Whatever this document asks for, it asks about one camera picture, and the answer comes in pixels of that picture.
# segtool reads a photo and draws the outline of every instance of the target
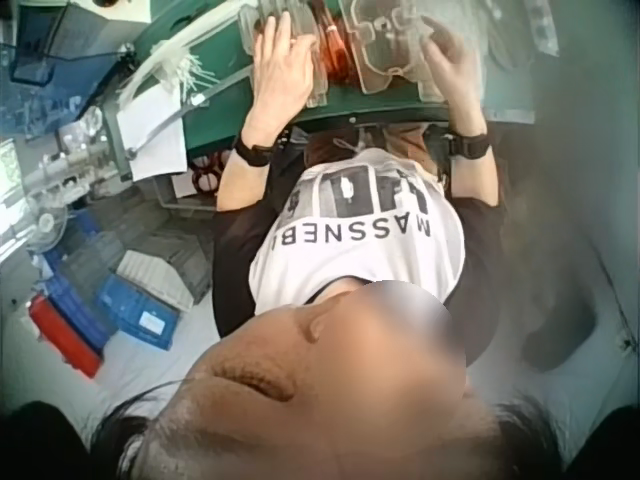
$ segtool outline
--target white t-shirt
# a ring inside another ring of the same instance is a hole
[[[256,315],[303,305],[342,277],[401,280],[444,302],[464,263],[462,224],[418,163],[380,149],[304,172],[251,264]]]

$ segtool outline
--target green table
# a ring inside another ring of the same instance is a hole
[[[223,0],[152,0],[153,23],[135,42],[141,59],[153,45],[170,38],[187,20],[213,8]],[[330,8],[339,9],[337,0],[328,0]],[[205,69],[223,79],[251,63],[242,49],[237,24],[193,49]],[[372,122],[446,120],[441,104],[425,104],[417,88],[408,84],[376,95],[364,95],[357,89],[332,87],[325,107],[307,109],[296,123],[308,131]],[[209,106],[187,115],[184,129],[187,149],[198,155],[207,149],[228,143],[242,126],[252,100],[248,80],[214,97]],[[528,69],[506,72],[487,59],[485,112],[489,120],[532,123],[534,120],[532,82]]]

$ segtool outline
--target blue container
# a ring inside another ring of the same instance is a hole
[[[44,252],[42,256],[55,271],[65,257],[82,248],[91,239],[97,237],[100,232],[100,226],[89,210],[86,208],[76,210],[67,221],[67,227],[58,244]]]
[[[75,210],[70,221],[73,222],[78,230],[84,233],[87,238],[93,238],[102,231],[98,222],[96,222],[91,212],[86,208]]]
[[[177,310],[115,274],[100,288],[98,301],[123,332],[162,350],[171,348]]]
[[[69,325],[95,351],[102,351],[117,331],[115,325],[110,327],[106,316],[93,305],[88,305],[69,281],[61,275],[55,275],[44,282],[49,300]]]

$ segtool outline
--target watch strap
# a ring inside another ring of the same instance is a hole
[[[449,155],[461,156],[469,160],[478,160],[484,157],[491,146],[489,135],[477,135],[475,137],[463,137],[455,132],[446,135],[449,140]]]
[[[249,148],[242,141],[242,135],[238,135],[236,137],[236,141],[233,144],[233,148],[236,153],[240,155],[247,164],[252,167],[266,167],[271,163],[271,157],[276,150],[277,143],[271,147],[260,147],[258,145],[254,145],[252,148]]]

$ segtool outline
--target hand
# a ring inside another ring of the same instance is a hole
[[[478,71],[474,52],[462,37],[435,20],[422,16],[433,33],[422,42],[425,60],[440,93],[449,103],[452,127],[468,137],[487,133],[478,98]]]
[[[313,89],[311,48],[313,35],[291,39],[291,16],[269,17],[254,49],[253,107],[242,129],[242,140],[269,147],[287,124],[304,108]]]
[[[433,33],[423,38],[422,48],[433,80],[444,98],[452,107],[479,105],[473,51],[465,46],[461,36],[444,25],[424,15],[422,20],[433,28]]]

